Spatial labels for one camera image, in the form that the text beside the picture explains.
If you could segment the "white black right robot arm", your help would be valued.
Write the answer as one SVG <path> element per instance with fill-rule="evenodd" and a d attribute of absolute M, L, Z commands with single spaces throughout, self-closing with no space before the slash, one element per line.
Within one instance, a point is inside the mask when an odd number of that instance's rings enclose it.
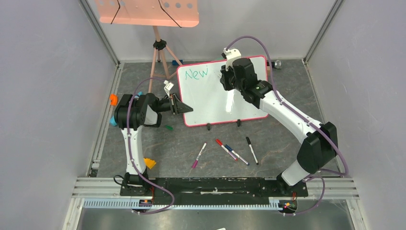
<path fill-rule="evenodd" d="M 237 90 L 243 99 L 268 113 L 287 128 L 301 144 L 296 160 L 277 176 L 277 191 L 290 195 L 303 179 L 321 170 L 338 153 L 337 129 L 320 123 L 283 99 L 271 83 L 259 80 L 249 58 L 227 60 L 220 82 L 226 91 Z"/>

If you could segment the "pink framed whiteboard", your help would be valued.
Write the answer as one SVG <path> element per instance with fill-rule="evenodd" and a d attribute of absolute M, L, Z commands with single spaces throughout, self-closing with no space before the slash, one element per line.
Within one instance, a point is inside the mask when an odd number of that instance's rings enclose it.
<path fill-rule="evenodd" d="M 268 114 L 246 102 L 237 90 L 226 91 L 220 83 L 224 60 L 179 66 L 180 99 L 193 111 L 184 113 L 188 127 L 266 118 Z"/>

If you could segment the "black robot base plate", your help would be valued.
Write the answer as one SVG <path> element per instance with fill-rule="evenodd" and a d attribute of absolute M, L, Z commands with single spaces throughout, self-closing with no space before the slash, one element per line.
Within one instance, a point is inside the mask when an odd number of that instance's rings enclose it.
<path fill-rule="evenodd" d="M 270 197 L 308 196 L 305 183 L 288 186 L 274 178 L 157 177 L 152 182 L 159 187 L 141 197 L 152 197 L 155 205 L 265 205 Z"/>

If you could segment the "green marker cap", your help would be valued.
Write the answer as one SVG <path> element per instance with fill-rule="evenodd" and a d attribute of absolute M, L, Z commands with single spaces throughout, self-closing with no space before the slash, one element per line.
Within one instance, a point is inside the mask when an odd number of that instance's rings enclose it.
<path fill-rule="evenodd" d="M 171 130 L 171 131 L 173 130 L 173 127 L 168 126 L 168 125 L 166 125 L 165 128 L 168 129 L 168 130 Z"/>

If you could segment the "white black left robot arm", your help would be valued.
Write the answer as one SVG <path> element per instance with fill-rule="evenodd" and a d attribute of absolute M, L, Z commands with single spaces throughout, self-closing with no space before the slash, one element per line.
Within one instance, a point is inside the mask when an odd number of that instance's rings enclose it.
<path fill-rule="evenodd" d="M 145 127 L 158 128 L 162 112 L 174 115 L 192 112 L 193 108 L 182 102 L 176 93 L 159 99 L 153 93 L 135 97 L 124 94 L 115 111 L 114 120 L 124 137 L 126 148 L 126 173 L 120 183 L 121 196 L 142 196 L 151 191 L 147 165 L 142 148 L 142 130 Z"/>

